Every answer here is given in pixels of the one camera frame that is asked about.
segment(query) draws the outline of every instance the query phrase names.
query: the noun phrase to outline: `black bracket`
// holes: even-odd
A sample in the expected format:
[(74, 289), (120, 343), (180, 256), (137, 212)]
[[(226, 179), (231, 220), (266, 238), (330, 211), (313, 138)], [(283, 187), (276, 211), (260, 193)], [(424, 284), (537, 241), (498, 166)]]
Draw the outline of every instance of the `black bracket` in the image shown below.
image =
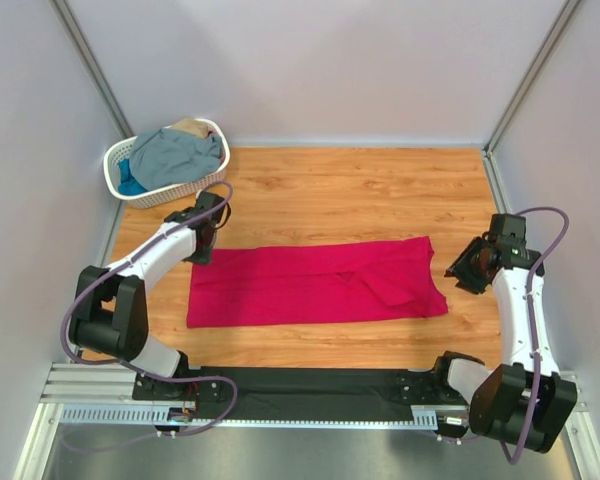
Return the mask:
[[(183, 352), (180, 353), (180, 361), (176, 367), (174, 378), (188, 378), (199, 375), (195, 370), (189, 369), (189, 358)], [(177, 400), (183, 402), (192, 402), (198, 400), (199, 387), (204, 382), (196, 384), (195, 382), (173, 383), (155, 380), (153, 378), (136, 375), (131, 398), (134, 400), (164, 401)]]
[[(512, 445), (518, 442), (527, 411), (533, 373), (520, 364), (500, 365), (473, 394), (469, 423), (477, 435)], [(525, 448), (551, 449), (578, 401), (576, 385), (557, 373), (542, 376)]]
[[(540, 252), (527, 249), (526, 231), (524, 217), (496, 213), (491, 217), (489, 231), (469, 243), (447, 269), (445, 277), (455, 277), (458, 287), (480, 294), (502, 268), (531, 269)], [(543, 265), (536, 274), (544, 275)]]
[[(89, 266), (78, 277), (76, 296), (108, 272)], [(116, 299), (111, 311), (104, 305)], [(99, 285), (78, 305), (69, 324), (69, 340), (83, 348), (130, 362), (149, 335), (144, 281), (137, 276), (114, 275)]]
[(402, 401), (409, 405), (466, 405), (462, 395), (446, 383), (445, 367), (448, 371), (450, 361), (451, 358), (438, 357), (431, 370), (401, 371), (399, 385)]
[[(213, 207), (218, 206), (224, 199), (220, 195), (210, 192), (200, 192), (196, 204), (193, 207), (187, 207), (184, 210), (173, 212), (165, 219), (165, 223), (175, 222), (184, 223), (203, 214)], [(222, 228), (231, 217), (231, 207), (227, 204), (208, 218), (194, 222), (188, 226), (196, 231), (196, 251), (183, 261), (191, 262), (196, 265), (207, 265), (211, 263), (211, 250), (216, 241), (216, 231)]]

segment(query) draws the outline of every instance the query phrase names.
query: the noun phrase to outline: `white plastic basket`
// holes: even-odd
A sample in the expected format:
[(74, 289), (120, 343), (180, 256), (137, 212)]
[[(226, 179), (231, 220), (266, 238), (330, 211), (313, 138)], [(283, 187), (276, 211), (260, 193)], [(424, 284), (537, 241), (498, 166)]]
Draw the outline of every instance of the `white plastic basket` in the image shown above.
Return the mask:
[(209, 129), (213, 133), (217, 133), (222, 139), (222, 163), (220, 164), (220, 167), (218, 167), (218, 170), (197, 182), (169, 185), (140, 195), (122, 195), (118, 192), (118, 186), (120, 185), (120, 168), (118, 167), (118, 163), (125, 158), (129, 158), (133, 143), (136, 141), (137, 137), (127, 138), (126, 140), (116, 143), (107, 150), (107, 153), (104, 155), (104, 178), (107, 181), (107, 186), (109, 187), (111, 194), (120, 200), (128, 202), (132, 207), (149, 208), (160, 205), (161, 203), (170, 202), (176, 198), (192, 195), (203, 188), (208, 187), (213, 182), (224, 179), (227, 174), (227, 166), (229, 165), (229, 159), (231, 157), (227, 139), (222, 133), (222, 130), (220, 130), (220, 127), (211, 120), (207, 120), (206, 118), (197, 118), (196, 120), (206, 122), (209, 125)]

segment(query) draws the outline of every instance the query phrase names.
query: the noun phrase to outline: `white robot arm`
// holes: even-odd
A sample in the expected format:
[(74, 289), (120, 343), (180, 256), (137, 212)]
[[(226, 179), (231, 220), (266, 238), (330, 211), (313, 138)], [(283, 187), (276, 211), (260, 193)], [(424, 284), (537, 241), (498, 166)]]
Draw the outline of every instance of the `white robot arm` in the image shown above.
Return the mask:
[[(222, 201), (218, 195), (201, 192), (195, 207), (169, 215), (151, 238), (125, 258), (104, 268), (85, 268), (78, 279), (76, 295), (104, 273), (128, 265), (97, 287), (76, 309), (69, 324), (69, 339), (82, 347), (126, 361), (142, 371), (168, 378), (176, 376), (176, 370), (186, 363), (186, 357), (149, 335), (146, 296), (179, 262), (209, 263), (218, 224), (223, 215), (225, 222), (228, 219), (229, 206), (185, 228), (178, 227), (190, 223)], [(155, 243), (156, 237), (164, 238), (154, 248), (147, 248)], [(111, 312), (102, 304), (114, 297), (116, 306)]]
[(560, 378), (551, 354), (542, 306), (544, 266), (538, 264), (540, 253), (527, 249), (525, 237), (524, 217), (495, 214), (489, 231), (474, 238), (447, 270), (472, 293), (492, 285), (502, 363), (491, 371), (477, 359), (447, 352), (444, 381), (469, 404), (474, 433), (547, 452), (576, 404), (577, 391)]

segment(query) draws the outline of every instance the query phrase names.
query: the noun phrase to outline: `metal frame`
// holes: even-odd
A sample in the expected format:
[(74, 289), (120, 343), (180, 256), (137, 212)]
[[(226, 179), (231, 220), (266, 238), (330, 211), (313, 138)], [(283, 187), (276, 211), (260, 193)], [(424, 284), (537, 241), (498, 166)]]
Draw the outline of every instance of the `metal frame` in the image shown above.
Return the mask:
[(509, 105), (507, 105), (507, 108), (502, 114), (502, 117), (500, 117), (495, 130), (485, 144), (485, 153), (491, 154), (498, 146), (498, 143), (500, 143), (502, 136), (507, 131), (507, 128), (511, 124), (513, 117), (518, 112), (522, 102), (527, 98), (531, 87), (535, 83), (544, 66), (547, 64), (549, 57), (555, 50), (556, 45), (562, 38), (562, 35), (569, 26), (582, 1), (583, 0), (565, 0), (560, 12), (558, 13), (558, 16), (544, 38), (538, 53), (536, 53), (531, 65), (529, 65), (529, 68), (522, 77), (522, 81), (520, 82), (520, 85), (518, 85), (513, 97), (511, 97)]
[[(58, 18), (65, 27), (78, 55), (107, 105), (116, 128), (124, 137), (133, 136), (131, 126), (91, 52), (67, 1), (50, 0), (50, 3), (58, 14)], [(551, 53), (562, 38), (581, 3), (582, 0), (565, 0), (560, 13), (511, 98), (507, 109), (496, 125), (493, 134), (482, 148), (483, 165), (499, 212), (507, 212), (510, 209), (502, 187), (494, 150), (502, 140), (523, 101), (527, 98), (531, 87), (547, 64)], [(119, 204), (111, 227), (111, 234), (101, 251), (102, 264), (107, 263), (113, 249), (123, 209), (124, 206)], [(576, 381), (575, 374), (570, 372), (563, 372), (563, 377)], [(120, 366), (85, 367), (71, 364), (54, 364), (47, 379), (14, 478), (18, 480), (39, 480), (42, 478), (58, 424), (64, 420), (69, 421), (68, 416), (63, 417), (65, 406), (78, 412), (82, 411), (81, 406), (90, 407), (92, 410), (99, 410), (98, 406), (102, 407), (104, 405), (110, 406), (110, 410), (120, 410), (125, 405), (130, 409), (132, 407), (136, 408), (141, 402), (131, 399), (134, 378), (135, 374), (133, 372), (126, 371)], [(586, 395), (580, 389), (579, 395), (581, 402), (569, 418), (563, 437), (566, 444), (570, 446), (574, 469), (578, 471), (580, 477), (600, 479), (600, 445), (591, 423), (585, 401)], [(182, 406), (182, 402), (175, 402), (175, 405)], [(149, 405), (149, 408), (154, 410), (164, 407), (168, 407), (168, 402), (166, 405), (164, 402)], [(438, 406), (422, 405), (416, 406), (414, 409), (421, 413), (435, 410), (436, 415), (446, 416), (449, 422), (457, 422), (467, 413), (465, 407), (446, 407), (442, 410)], [(116, 423), (117, 421), (115, 418), (113, 421), (106, 418), (103, 421), (101, 420), (103, 419), (99, 418), (98, 422)]]
[(93, 83), (102, 96), (102, 100), (104, 100), (104, 103), (109, 110), (111, 118), (113, 119), (116, 128), (120, 132), (120, 135), (122, 135), (123, 138), (133, 137), (131, 125), (129, 125), (129, 122), (124, 116), (124, 112), (122, 111), (118, 100), (113, 94), (113, 91), (109, 86), (109, 82), (107, 82), (102, 69), (98, 65), (96, 57), (93, 55), (91, 47), (89, 47), (89, 43), (82, 33), (80, 25), (78, 24), (71, 7), (69, 7), (69, 4), (66, 0), (50, 0), (49, 3), (58, 15), (60, 23), (62, 23), (62, 26), (65, 28), (65, 31), (67, 32), (71, 43), (75, 47), (78, 56), (82, 60), (87, 72), (93, 79)]

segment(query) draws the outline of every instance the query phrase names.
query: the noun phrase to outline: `purple cable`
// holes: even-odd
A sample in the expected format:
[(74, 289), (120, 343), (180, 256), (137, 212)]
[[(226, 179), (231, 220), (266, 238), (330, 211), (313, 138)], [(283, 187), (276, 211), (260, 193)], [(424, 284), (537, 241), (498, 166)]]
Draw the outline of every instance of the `purple cable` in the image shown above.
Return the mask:
[[(229, 405), (227, 406), (227, 408), (225, 408), (224, 412), (222, 412), (218, 417), (211, 420), (209, 423), (206, 423), (200, 427), (196, 427), (196, 428), (192, 428), (192, 429), (188, 429), (188, 430), (184, 430), (182, 432), (176, 433), (175, 434), (176, 437), (190, 437), (192, 435), (197, 435), (198, 433), (206, 432), (207, 430), (213, 428), (218, 423), (220, 423), (222, 420), (224, 420), (227, 415), (229, 415), (231, 410), (233, 410), (233, 407), (235, 406), (236, 401), (238, 399), (238, 386), (235, 384), (235, 382), (233, 380), (231, 380), (228, 377), (221, 377), (221, 376), (214, 375), (214, 376), (208, 376), (208, 377), (170, 378), (170, 377), (163, 377), (161, 375), (155, 375), (155, 374), (152, 374), (149, 372), (144, 372), (143, 370), (136, 368), (133, 365), (129, 365), (127, 363), (123, 363), (123, 365), (137, 373), (145, 375), (146, 377), (154, 378), (156, 380), (161, 380), (163, 382), (189, 383), (189, 382), (211, 382), (211, 381), (214, 381), (214, 382), (225, 382), (225, 383), (228, 383), (229, 385), (231, 385), (231, 388), (233, 389), (233, 395), (231, 397), (231, 401), (229, 402)], [(136, 443), (143, 442), (145, 440), (149, 440), (151, 438), (157, 438), (156, 433), (148, 433), (146, 435), (142, 435), (142, 436), (139, 436), (136, 438), (132, 438), (131, 440), (127, 440), (126, 442), (118, 443), (118, 444), (111, 445), (108, 447), (84, 449), (84, 448), (74, 447), (73, 445), (67, 443), (67, 441), (65, 440), (65, 436), (66, 435), (62, 435), (59, 438), (60, 442), (62, 443), (62, 446), (65, 447), (67, 450), (70, 450), (73, 453), (79, 453), (79, 454), (93, 454), (93, 453), (110, 452), (112, 450), (117, 450), (118, 448), (128, 447), (130, 445), (134, 445)], [(171, 438), (171, 437), (165, 435), (165, 436), (161, 436), (161, 438)]]
[[(213, 215), (214, 213), (216, 213), (218, 210), (224, 208), (224, 206), (227, 203), (229, 203), (229, 200), (233, 196), (233, 186), (230, 183), (223, 182), (223, 181), (214, 182), (211, 185), (209, 185), (208, 187), (206, 187), (203, 191), (207, 191), (210, 188), (218, 186), (218, 185), (224, 185), (229, 190), (229, 192), (227, 193), (227, 197), (224, 200), (222, 200), (222, 202), (220, 202), (215, 207), (210, 208), (206, 212), (204, 212), (204, 213), (202, 213), (200, 215), (197, 215), (197, 216), (195, 216), (195, 217), (187, 220), (186, 222), (182, 222), (181, 224), (176, 225), (176, 226), (170, 228), (169, 230), (167, 230), (165, 232), (164, 235), (158, 235), (158, 236), (154, 237), (144, 247), (142, 247), (140, 250), (138, 250), (136, 252), (136, 254), (134, 256), (132, 256), (129, 260), (127, 260), (126, 262), (124, 262), (124, 263), (118, 265), (117, 267), (111, 269), (110, 271), (108, 271), (107, 273), (105, 273), (104, 275), (102, 275), (101, 277), (99, 277), (97, 280), (95, 280), (92, 284), (90, 284), (82, 292), (80, 292), (80, 294), (75, 298), (75, 300), (73, 301), (73, 303), (67, 309), (67, 312), (64, 314), (64, 317), (62, 318), (62, 324), (60, 326), (60, 343), (62, 344), (62, 349), (64, 350), (64, 352), (67, 354), (67, 356), (71, 360), (73, 360), (76, 363), (82, 363), (82, 364), (86, 364), (86, 365), (106, 365), (106, 364), (116, 363), (115, 359), (86, 360), (84, 358), (81, 358), (81, 357), (77, 356), (75, 353), (73, 353), (73, 351), (71, 351), (71, 347), (69, 346), (69, 340), (67, 338), (67, 329), (69, 327), (69, 322), (71, 321), (71, 316), (73, 315), (73, 312), (78, 307), (78, 305), (80, 305), (80, 303), (82, 303), (82, 301), (87, 297), (87, 295), (89, 295), (91, 292), (93, 292), (93, 290), (95, 290), (99, 285), (101, 285), (106, 280), (108, 280), (109, 278), (113, 277), (114, 275), (116, 275), (120, 271), (124, 270), (128, 266), (130, 266), (133, 263), (137, 262), (140, 258), (142, 258), (142, 256), (144, 256), (149, 250), (151, 250), (153, 247), (155, 247), (163, 239), (165, 239), (169, 235), (177, 232), (178, 230), (186, 228), (189, 225), (191, 225), (193, 223), (196, 223), (196, 222), (198, 222), (198, 221), (200, 221), (200, 220), (202, 220), (204, 218), (210, 217), (211, 215)], [(205, 431), (209, 430), (210, 428), (214, 427), (215, 425), (217, 425), (218, 423), (220, 423), (229, 414), (229, 412), (231, 412), (231, 410), (233, 409), (233, 407), (236, 404), (236, 400), (238, 399), (238, 387), (237, 387), (237, 385), (235, 384), (235, 382), (233, 380), (231, 380), (230, 378), (227, 378), (227, 377), (222, 377), (222, 376), (207, 376), (207, 377), (170, 378), (170, 377), (163, 377), (161, 375), (156, 375), (156, 374), (153, 374), (153, 373), (150, 373), (150, 372), (145, 372), (145, 371), (143, 371), (143, 370), (141, 370), (139, 368), (136, 368), (133, 365), (130, 365), (130, 364), (126, 363), (126, 362), (121, 362), (121, 363), (124, 366), (126, 366), (127, 368), (130, 368), (131, 370), (133, 370), (133, 371), (135, 371), (135, 372), (137, 372), (137, 373), (139, 373), (141, 375), (147, 376), (149, 378), (153, 378), (155, 380), (160, 380), (160, 381), (163, 381), (163, 382), (169, 382), (169, 383), (190, 383), (190, 382), (218, 381), (218, 382), (228, 383), (229, 385), (231, 385), (231, 388), (233, 389), (233, 396), (231, 397), (231, 402), (229, 402), (229, 405), (224, 410), (224, 412), (222, 412), (217, 418), (215, 418), (214, 420), (210, 421), (209, 423), (207, 423), (205, 425), (202, 425), (200, 427), (193, 428), (193, 429), (190, 429), (190, 430), (185, 430), (185, 431), (182, 431), (182, 432), (178, 432), (176, 434), (176, 436), (178, 436), (178, 437), (187, 437), (187, 436), (191, 436), (191, 435), (196, 435), (198, 433), (205, 432)], [(62, 444), (64, 445), (64, 447), (66, 447), (67, 449), (69, 449), (69, 450), (71, 450), (72, 452), (75, 452), (75, 453), (100, 453), (100, 452), (106, 452), (106, 451), (109, 451), (109, 450), (113, 450), (113, 449), (116, 449), (116, 448), (125, 447), (125, 446), (128, 446), (128, 445), (132, 445), (134, 443), (141, 442), (143, 440), (148, 440), (149, 438), (156, 438), (156, 435), (155, 434), (143, 435), (141, 437), (137, 437), (137, 438), (131, 439), (131, 440), (127, 441), (127, 442), (123, 442), (123, 443), (120, 443), (120, 444), (117, 444), (117, 445), (113, 445), (113, 446), (110, 446), (110, 447), (104, 447), (104, 448), (98, 448), (98, 449), (91, 449), (91, 450), (84, 450), (84, 449), (76, 448), (76, 447), (73, 447), (73, 446), (69, 445), (64, 440), (64, 436), (60, 437), (60, 441), (62, 442)]]
[(541, 376), (541, 361), (542, 358), (540, 356), (539, 348), (540, 341), (538, 339), (538, 325), (536, 324), (536, 311), (533, 303), (533, 277), (535, 276), (538, 268), (542, 262), (544, 262), (551, 252), (555, 250), (558, 244), (562, 241), (567, 230), (569, 229), (569, 217), (567, 214), (556, 207), (533, 207), (527, 208), (518, 212), (516, 215), (524, 215), (526, 213), (531, 212), (555, 212), (562, 217), (563, 225), (562, 230), (558, 236), (556, 236), (555, 240), (549, 245), (549, 247), (540, 255), (540, 257), (536, 260), (536, 262), (529, 270), (529, 274), (527, 275), (527, 310), (529, 312), (529, 329), (531, 331), (531, 348), (533, 348), (533, 381), (531, 383), (531, 394), (529, 395), (529, 404), (527, 405), (527, 412), (524, 417), (524, 423), (522, 424), (522, 431), (520, 432), (520, 438), (518, 439), (518, 443), (516, 444), (516, 449), (513, 453), (513, 456), (509, 452), (507, 445), (504, 442), (500, 442), (502, 445), (502, 451), (504, 452), (505, 457), (511, 465), (515, 465), (520, 461), (520, 457), (522, 457), (522, 452), (524, 450), (524, 446), (527, 442), (527, 438), (529, 437), (529, 430), (531, 429), (531, 423), (533, 422), (533, 413), (536, 409), (536, 401), (538, 400), (538, 391), (540, 390), (540, 376)]

